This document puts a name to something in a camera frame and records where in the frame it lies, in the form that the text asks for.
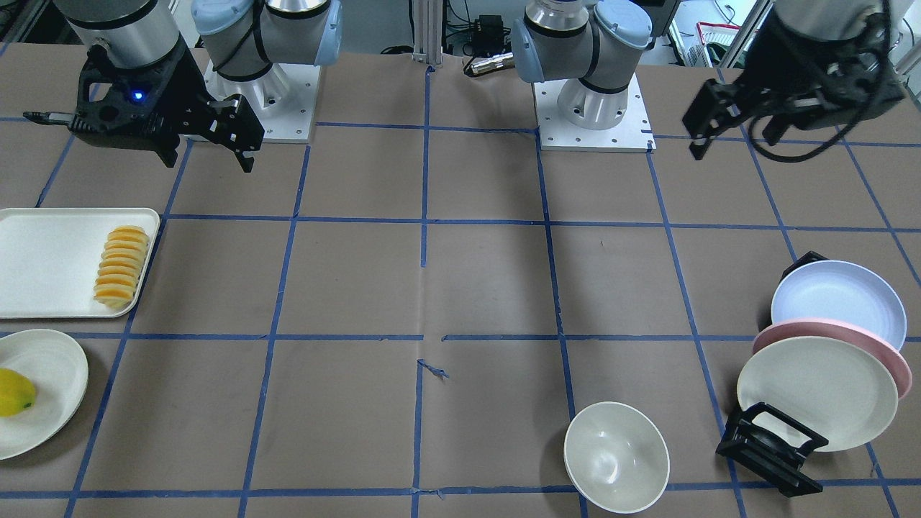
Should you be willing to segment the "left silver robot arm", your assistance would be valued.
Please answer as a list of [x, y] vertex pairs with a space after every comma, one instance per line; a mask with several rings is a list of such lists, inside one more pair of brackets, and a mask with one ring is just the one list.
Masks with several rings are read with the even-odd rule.
[[[682, 116], [689, 150], [701, 160], [730, 128], [767, 120], [756, 152], [769, 160], [812, 160], [859, 122], [897, 105], [904, 92], [889, 61], [891, 1], [776, 1], [730, 84], [709, 79]], [[617, 124], [625, 92], [652, 36], [652, 20], [631, 1], [533, 1], [511, 29], [517, 75], [563, 80], [563, 117], [578, 127]]]

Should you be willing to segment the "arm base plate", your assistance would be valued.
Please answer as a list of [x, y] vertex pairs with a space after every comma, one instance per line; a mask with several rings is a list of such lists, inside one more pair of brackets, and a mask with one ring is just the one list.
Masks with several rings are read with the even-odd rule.
[[214, 98], [243, 95], [263, 127], [264, 142], [301, 145], [312, 137], [324, 71], [318, 65], [274, 63], [260, 78], [239, 82], [218, 76], [210, 61], [204, 82]]
[[636, 76], [619, 93], [599, 93], [579, 79], [534, 83], [544, 150], [651, 152], [657, 145]]

